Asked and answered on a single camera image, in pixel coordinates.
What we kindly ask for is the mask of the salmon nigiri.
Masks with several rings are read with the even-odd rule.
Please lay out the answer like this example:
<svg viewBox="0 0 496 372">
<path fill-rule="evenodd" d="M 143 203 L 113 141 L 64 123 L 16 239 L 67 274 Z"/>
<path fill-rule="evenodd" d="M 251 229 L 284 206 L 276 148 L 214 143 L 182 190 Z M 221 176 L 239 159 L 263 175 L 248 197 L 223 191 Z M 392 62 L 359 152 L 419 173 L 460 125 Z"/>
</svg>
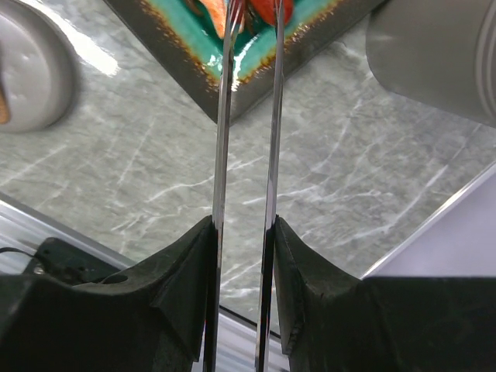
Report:
<svg viewBox="0 0 496 372">
<path fill-rule="evenodd" d="M 226 30 L 227 1 L 224 0 L 192 1 L 191 6 L 195 11 L 199 10 L 197 4 L 202 4 L 203 7 L 206 9 L 209 18 L 212 21 L 217 36 L 220 39 L 223 39 Z"/>
</svg>

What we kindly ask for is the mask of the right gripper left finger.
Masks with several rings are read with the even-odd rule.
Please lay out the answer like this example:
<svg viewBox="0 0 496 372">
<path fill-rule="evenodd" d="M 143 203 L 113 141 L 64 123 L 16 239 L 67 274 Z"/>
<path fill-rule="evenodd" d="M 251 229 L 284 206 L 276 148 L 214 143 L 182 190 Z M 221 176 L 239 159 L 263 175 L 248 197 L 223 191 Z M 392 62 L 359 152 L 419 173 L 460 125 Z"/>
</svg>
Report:
<svg viewBox="0 0 496 372">
<path fill-rule="evenodd" d="M 215 250 L 205 217 L 100 283 L 1 277 L 3 371 L 189 371 L 200 357 Z"/>
</svg>

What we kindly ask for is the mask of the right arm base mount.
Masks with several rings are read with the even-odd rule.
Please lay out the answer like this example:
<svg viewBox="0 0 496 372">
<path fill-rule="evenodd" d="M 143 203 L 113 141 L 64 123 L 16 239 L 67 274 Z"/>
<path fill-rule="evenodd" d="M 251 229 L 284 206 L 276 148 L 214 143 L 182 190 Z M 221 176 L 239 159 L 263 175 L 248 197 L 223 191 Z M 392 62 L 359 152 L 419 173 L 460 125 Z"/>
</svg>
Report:
<svg viewBox="0 0 496 372">
<path fill-rule="evenodd" d="M 44 275 L 72 286 L 100 283 L 120 272 L 111 264 L 56 237 L 45 239 L 34 254 L 14 247 L 2 247 L 1 254 L 28 257 L 24 274 Z"/>
</svg>

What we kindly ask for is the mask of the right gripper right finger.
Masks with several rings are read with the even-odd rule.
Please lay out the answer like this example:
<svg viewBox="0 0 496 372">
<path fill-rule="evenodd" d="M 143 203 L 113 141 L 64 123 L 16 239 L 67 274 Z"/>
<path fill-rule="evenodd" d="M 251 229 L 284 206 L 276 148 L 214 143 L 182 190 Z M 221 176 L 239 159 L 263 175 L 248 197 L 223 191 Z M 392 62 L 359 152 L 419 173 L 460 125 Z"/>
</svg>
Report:
<svg viewBox="0 0 496 372">
<path fill-rule="evenodd" d="M 275 222 L 281 349 L 293 371 L 493 371 L 495 281 L 359 279 Z"/>
</svg>

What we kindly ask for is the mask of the red sausage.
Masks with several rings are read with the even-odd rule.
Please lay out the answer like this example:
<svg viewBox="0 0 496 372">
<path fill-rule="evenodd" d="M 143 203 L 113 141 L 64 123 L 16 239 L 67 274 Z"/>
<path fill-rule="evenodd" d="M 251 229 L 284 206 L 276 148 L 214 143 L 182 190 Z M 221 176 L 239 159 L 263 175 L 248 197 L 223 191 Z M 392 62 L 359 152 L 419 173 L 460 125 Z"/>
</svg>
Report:
<svg viewBox="0 0 496 372">
<path fill-rule="evenodd" d="M 251 0 L 249 3 L 252 5 L 255 13 L 267 24 L 271 26 L 276 25 L 276 15 L 274 12 L 274 6 L 279 3 L 279 1 L 274 0 Z M 284 24 L 287 25 L 292 17 L 294 11 L 294 1 L 284 0 Z"/>
</svg>

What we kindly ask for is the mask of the metal tongs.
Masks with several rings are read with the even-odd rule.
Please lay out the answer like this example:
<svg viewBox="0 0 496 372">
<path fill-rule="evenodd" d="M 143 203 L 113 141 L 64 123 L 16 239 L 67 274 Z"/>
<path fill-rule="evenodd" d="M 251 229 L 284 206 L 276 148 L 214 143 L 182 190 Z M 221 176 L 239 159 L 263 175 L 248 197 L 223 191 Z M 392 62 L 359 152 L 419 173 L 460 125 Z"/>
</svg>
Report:
<svg viewBox="0 0 496 372">
<path fill-rule="evenodd" d="M 266 215 L 264 223 L 263 257 L 260 282 L 260 307 L 257 323 L 255 370 L 268 370 L 268 348 L 270 344 L 270 306 L 275 247 L 275 220 L 277 205 L 277 175 L 281 134 L 281 111 L 284 84 L 284 26 L 285 6 L 283 1 L 273 1 L 276 33 L 276 56 L 274 65 L 274 104 L 271 120 L 270 161 L 267 178 Z M 229 154 L 229 127 L 231 95 L 233 85 L 234 46 L 239 34 L 243 1 L 227 2 L 227 13 L 223 41 L 222 75 L 219 84 L 219 107 L 215 155 L 215 176 L 212 203 L 212 221 L 215 232 L 213 271 L 208 279 L 207 311 L 203 371 L 216 370 L 217 340 L 219 329 L 220 281 L 222 270 L 223 228 L 226 204 L 226 175 Z"/>
</svg>

